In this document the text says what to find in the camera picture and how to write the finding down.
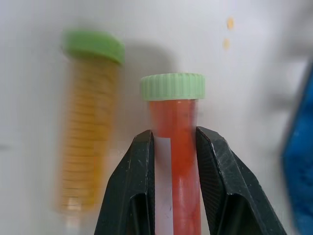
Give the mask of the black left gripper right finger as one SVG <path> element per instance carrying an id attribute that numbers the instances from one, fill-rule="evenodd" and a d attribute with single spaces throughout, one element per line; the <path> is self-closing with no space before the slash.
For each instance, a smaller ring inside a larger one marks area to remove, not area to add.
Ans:
<path id="1" fill-rule="evenodd" d="M 197 127 L 196 151 L 210 234 L 286 234 L 256 176 L 225 138 Z"/>

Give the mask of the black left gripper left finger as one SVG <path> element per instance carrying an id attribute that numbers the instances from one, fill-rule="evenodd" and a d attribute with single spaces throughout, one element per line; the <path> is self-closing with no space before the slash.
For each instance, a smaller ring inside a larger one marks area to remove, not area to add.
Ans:
<path id="1" fill-rule="evenodd" d="M 94 233 L 155 234 L 155 150 L 151 130 L 134 137 L 109 178 Z"/>

